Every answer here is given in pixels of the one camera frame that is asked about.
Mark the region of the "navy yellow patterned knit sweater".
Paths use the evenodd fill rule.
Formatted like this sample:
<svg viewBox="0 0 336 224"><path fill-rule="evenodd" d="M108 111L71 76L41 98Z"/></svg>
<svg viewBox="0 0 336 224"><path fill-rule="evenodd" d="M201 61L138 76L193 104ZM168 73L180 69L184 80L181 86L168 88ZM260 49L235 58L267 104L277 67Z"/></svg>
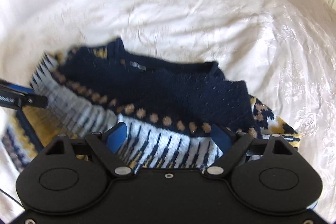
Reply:
<svg viewBox="0 0 336 224"><path fill-rule="evenodd" d="M256 139L279 134L295 149L301 140L244 81L227 80L216 62L134 55L121 39L44 55L30 86L48 99L47 107L16 111L2 137L20 171L56 135L79 139L118 122L127 131L117 154L133 169L209 166L222 155L211 139L217 128Z"/></svg>

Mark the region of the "white floral embroidered bedspread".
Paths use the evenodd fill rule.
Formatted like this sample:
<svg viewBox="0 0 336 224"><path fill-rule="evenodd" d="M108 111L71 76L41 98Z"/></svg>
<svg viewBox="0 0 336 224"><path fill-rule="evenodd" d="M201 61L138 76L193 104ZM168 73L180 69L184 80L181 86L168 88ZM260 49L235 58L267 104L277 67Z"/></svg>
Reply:
<svg viewBox="0 0 336 224"><path fill-rule="evenodd" d="M316 212L335 221L335 12L323 0L58 0L1 40L1 77L31 87L44 55L116 39L169 63L214 61L227 80L244 81L300 135L297 150L323 180ZM23 211L15 182L30 163L15 168L4 133L1 220L9 223Z"/></svg>

